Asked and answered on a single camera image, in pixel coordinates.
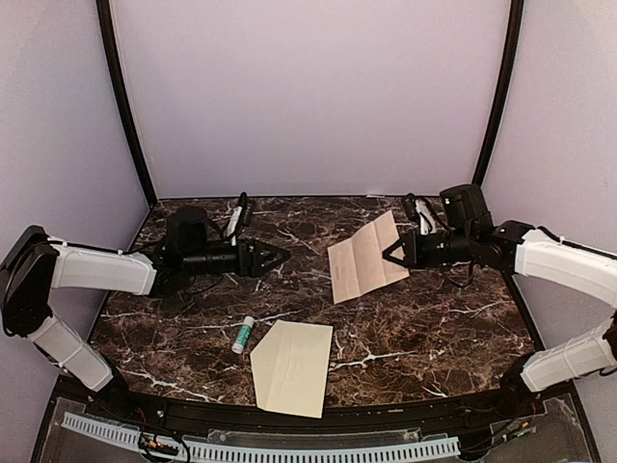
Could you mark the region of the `lined paper letter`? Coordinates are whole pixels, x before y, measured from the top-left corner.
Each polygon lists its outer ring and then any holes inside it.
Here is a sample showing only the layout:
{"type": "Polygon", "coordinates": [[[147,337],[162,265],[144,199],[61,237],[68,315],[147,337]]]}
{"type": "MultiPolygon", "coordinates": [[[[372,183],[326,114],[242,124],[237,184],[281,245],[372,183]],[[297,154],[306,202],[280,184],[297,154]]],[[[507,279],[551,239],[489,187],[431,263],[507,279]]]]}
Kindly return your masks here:
{"type": "Polygon", "coordinates": [[[385,260],[382,253],[399,238],[388,210],[351,237],[328,248],[333,301],[339,304],[407,279],[407,268],[385,260]]]}

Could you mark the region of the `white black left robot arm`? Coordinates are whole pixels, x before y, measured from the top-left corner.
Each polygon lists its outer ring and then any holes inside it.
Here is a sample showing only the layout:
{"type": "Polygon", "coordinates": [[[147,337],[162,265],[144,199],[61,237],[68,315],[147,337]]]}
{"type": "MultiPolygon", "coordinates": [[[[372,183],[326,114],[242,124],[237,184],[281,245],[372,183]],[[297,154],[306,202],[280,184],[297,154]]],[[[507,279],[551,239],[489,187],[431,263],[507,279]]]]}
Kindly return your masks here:
{"type": "Polygon", "coordinates": [[[249,220],[240,205],[226,228],[204,209],[187,206],[171,214],[154,246],[125,253],[73,244],[29,227],[1,264],[1,321],[5,334],[29,340],[86,388],[116,421],[136,412],[135,397],[108,361],[55,314],[56,289],[91,289],[162,298],[188,288],[202,275],[258,278],[290,258],[289,251],[243,239],[249,220]]]}

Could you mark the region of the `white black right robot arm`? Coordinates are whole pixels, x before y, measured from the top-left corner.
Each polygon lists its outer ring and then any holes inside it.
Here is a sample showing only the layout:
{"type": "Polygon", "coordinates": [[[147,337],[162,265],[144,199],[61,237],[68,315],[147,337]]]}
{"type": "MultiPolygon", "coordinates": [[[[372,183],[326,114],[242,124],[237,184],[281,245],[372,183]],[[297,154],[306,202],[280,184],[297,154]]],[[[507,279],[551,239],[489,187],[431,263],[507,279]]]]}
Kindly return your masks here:
{"type": "MultiPolygon", "coordinates": [[[[518,220],[495,223],[483,191],[467,183],[443,190],[441,210],[413,193],[402,200],[416,228],[384,251],[384,260],[408,270],[464,264],[488,267],[511,279],[543,282],[616,308],[615,254],[569,240],[545,226],[518,220]]],[[[616,372],[616,315],[551,347],[523,355],[500,379],[492,409],[511,419],[537,395],[561,383],[616,372]]]]}

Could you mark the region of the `cream paper envelope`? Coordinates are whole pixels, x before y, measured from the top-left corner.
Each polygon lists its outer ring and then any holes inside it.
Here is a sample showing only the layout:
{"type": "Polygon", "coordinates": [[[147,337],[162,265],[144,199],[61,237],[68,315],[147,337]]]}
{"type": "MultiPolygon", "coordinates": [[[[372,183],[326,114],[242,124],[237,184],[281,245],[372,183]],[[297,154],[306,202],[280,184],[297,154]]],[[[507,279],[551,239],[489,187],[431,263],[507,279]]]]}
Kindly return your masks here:
{"type": "Polygon", "coordinates": [[[333,334],[330,325],[277,321],[250,355],[256,406],[320,419],[333,334]]]}

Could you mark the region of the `green white glue stick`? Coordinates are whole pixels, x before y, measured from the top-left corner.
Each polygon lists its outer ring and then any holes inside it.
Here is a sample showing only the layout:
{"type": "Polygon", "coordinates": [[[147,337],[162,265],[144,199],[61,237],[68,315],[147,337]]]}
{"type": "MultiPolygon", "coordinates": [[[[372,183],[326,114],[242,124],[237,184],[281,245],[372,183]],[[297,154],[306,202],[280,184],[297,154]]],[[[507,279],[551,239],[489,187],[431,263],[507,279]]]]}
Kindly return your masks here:
{"type": "Polygon", "coordinates": [[[231,347],[231,350],[235,354],[242,354],[248,343],[250,334],[255,326],[255,319],[252,316],[247,315],[239,329],[239,332],[235,338],[235,341],[231,347]]]}

